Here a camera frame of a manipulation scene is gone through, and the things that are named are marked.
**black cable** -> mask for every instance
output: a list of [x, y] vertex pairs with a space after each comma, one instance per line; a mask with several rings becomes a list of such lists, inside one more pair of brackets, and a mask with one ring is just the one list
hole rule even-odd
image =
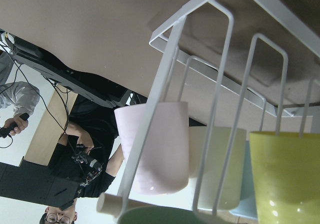
[[92, 150], [98, 149], [98, 148], [102, 148], [102, 147], [94, 147], [94, 148], [86, 148], [86, 149], [91, 149], [91, 151], [92, 151]]
[[10, 59], [12, 60], [12, 62], [16, 65], [17, 71], [19, 70], [19, 71], [21, 72], [21, 74], [23, 75], [23, 77], [25, 78], [25, 80], [26, 80], [26, 82], [29, 84], [29, 86], [37, 93], [37, 95], [39, 95], [39, 97], [40, 97], [41, 100], [43, 101], [43, 104], [44, 104], [46, 110], [49, 112], [49, 114], [52, 116], [52, 118], [53, 118], [53, 119], [56, 121], [56, 123], [61, 127], [61, 129], [64, 130], [64, 128], [61, 126], [61, 124], [58, 122], [58, 120], [57, 120], [57, 119], [52, 115], [52, 113], [49, 111], [49, 109], [48, 109], [48, 107], [47, 107], [47, 105], [46, 105], [46, 102], [45, 102], [44, 98], [43, 98], [43, 97], [39, 94], [39, 92], [37, 92], [37, 91], [35, 90], [35, 88], [29, 83], [27, 77], [25, 76], [25, 74], [23, 73], [23, 71], [20, 69], [21, 64], [20, 64], [20, 66], [18, 66], [18, 65], [16, 64], [15, 60], [14, 60], [14, 59], [11, 57], [11, 55], [9, 54], [9, 52], [6, 51], [6, 53], [9, 55]]
[[12, 136], [11, 136], [10, 134], [8, 134], [8, 136], [11, 138], [11, 143], [10, 143], [8, 146], [6, 146], [6, 147], [0, 147], [0, 148], [8, 148], [8, 147], [10, 147], [11, 144], [14, 142], [14, 139], [12, 138]]
[[[67, 107], [67, 101], [68, 101], [68, 98], [69, 98], [69, 94], [68, 94], [69, 92], [68, 92], [68, 91], [66, 92], [67, 98], [66, 98], [66, 102], [64, 102], [64, 99], [62, 98], [62, 96], [60, 95], [60, 93], [57, 91], [57, 89], [58, 89], [60, 92], [62, 92], [62, 91], [61, 91], [58, 87], [57, 87], [57, 89], [56, 89], [55, 85], [52, 84], [49, 79], [45, 78], [45, 79], [52, 85], [52, 87], [54, 88], [54, 90], [57, 92], [57, 94], [59, 95], [59, 97], [60, 97], [60, 99], [61, 99], [61, 101], [62, 101], [62, 103], [63, 103], [63, 105], [64, 105], [65, 112], [66, 112], [66, 123], [65, 123], [64, 128], [63, 128], [63, 127], [61, 126], [61, 124], [57, 121], [57, 119], [56, 119], [56, 118], [52, 115], [52, 113], [49, 111], [49, 109], [48, 109], [48, 107], [47, 107], [47, 105], [46, 105], [43, 97], [42, 97], [42, 96], [34, 89], [34, 87], [29, 83], [27, 77], [25, 76], [25, 74], [23, 73], [23, 71], [20, 69], [21, 64], [20, 64], [20, 66], [18, 66], [18, 65], [16, 64], [16, 61], [12, 58], [12, 56], [9, 54], [9, 52], [4, 48], [4, 45], [1, 45], [1, 44], [0, 44], [0, 46], [1, 46], [1, 47], [5, 50], [5, 52], [9, 55], [10, 59], [12, 60], [12, 62], [17, 66], [17, 70], [16, 70], [16, 72], [15, 72], [14, 82], [16, 81], [17, 72], [18, 72], [18, 70], [19, 70], [19, 71], [21, 72], [21, 74], [23, 75], [23, 77], [25, 78], [25, 80], [27, 81], [27, 83], [30, 85], [30, 87], [31, 87], [31, 88], [39, 95], [39, 97], [42, 99], [43, 104], [44, 104], [46, 110], [47, 110], [47, 111], [49, 112], [49, 114], [53, 117], [53, 119], [56, 121], [56, 123], [63, 129], [63, 133], [61, 134], [60, 138], [62, 137], [63, 134], [66, 134], [66, 135], [67, 135], [66, 130], [67, 130], [68, 123], [69, 123], [69, 111], [68, 111], [68, 107]], [[11, 139], [12, 139], [12, 141], [11, 141], [11, 143], [10, 143], [7, 147], [9, 147], [9, 146], [13, 143], [13, 138], [11, 137]], [[74, 150], [73, 146], [71, 145], [69, 139], [67, 139], [67, 142], [68, 142], [69, 146], [71, 147], [73, 153], [76, 154], [76, 151]], [[80, 163], [79, 163], [79, 167], [80, 167], [82, 173], [85, 174], [85, 172], [84, 172], [84, 170], [82, 169], [82, 166], [81, 166]]]
[[44, 77], [47, 81], [49, 81], [52, 85], [54, 85], [59, 91], [60, 91], [60, 93], [66, 93], [66, 94], [68, 94], [68, 93], [70, 93], [71, 92], [71, 90], [67, 90], [66, 92], [64, 92], [64, 91], [62, 91], [61, 89], [59, 89], [59, 87], [57, 86], [57, 83], [52, 83], [51, 82], [51, 80], [50, 79], [48, 79], [48, 78], [46, 78], [46, 77]]

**black monitor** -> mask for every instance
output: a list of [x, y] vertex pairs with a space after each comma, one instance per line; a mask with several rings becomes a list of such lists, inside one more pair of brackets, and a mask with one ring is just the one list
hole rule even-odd
[[131, 91], [97, 74], [67, 67], [56, 56], [19, 37], [14, 38], [13, 57], [42, 76], [103, 107], [123, 107]]

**wooden panel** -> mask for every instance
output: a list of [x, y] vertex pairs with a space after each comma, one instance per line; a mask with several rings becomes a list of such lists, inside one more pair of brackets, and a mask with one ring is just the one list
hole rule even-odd
[[[67, 91], [66, 88], [59, 85], [58, 88], [62, 92]], [[59, 93], [64, 101], [68, 101], [67, 107], [70, 112], [78, 94], [69, 92], [67, 99], [66, 93]], [[57, 92], [54, 92], [47, 107], [60, 125], [64, 127], [67, 121], [67, 115], [64, 104], [62, 103], [62, 100]], [[32, 163], [47, 166], [62, 132], [62, 128], [46, 110], [40, 120], [37, 130], [34, 133], [33, 139], [24, 159]]]

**person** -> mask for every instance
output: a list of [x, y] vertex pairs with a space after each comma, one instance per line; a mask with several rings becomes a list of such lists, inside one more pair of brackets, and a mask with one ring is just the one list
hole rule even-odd
[[6, 83], [13, 63], [9, 54], [0, 50], [0, 108], [14, 106], [13, 117], [7, 119], [3, 127], [8, 128], [13, 122], [17, 124], [17, 127], [10, 131], [11, 136], [19, 134], [28, 126], [28, 120], [21, 119], [20, 115], [23, 113], [31, 115], [40, 99], [39, 89], [29, 83], [22, 81]]
[[77, 220], [76, 203], [78, 198], [97, 198], [105, 192], [124, 160], [122, 147], [118, 146], [110, 157], [118, 129], [113, 108], [101, 107], [78, 95], [69, 115], [66, 133], [59, 139], [48, 167], [52, 174], [62, 178], [83, 180], [88, 166], [75, 163], [72, 156], [76, 144], [83, 144], [88, 155], [102, 164], [102, 172], [87, 186], [79, 186], [72, 206], [66, 210], [48, 206], [40, 219], [40, 224], [60, 222], [74, 223]]

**green cup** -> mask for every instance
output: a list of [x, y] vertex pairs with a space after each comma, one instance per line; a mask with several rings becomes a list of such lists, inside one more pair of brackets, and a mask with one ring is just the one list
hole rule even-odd
[[249, 138], [259, 224], [320, 223], [320, 134]]

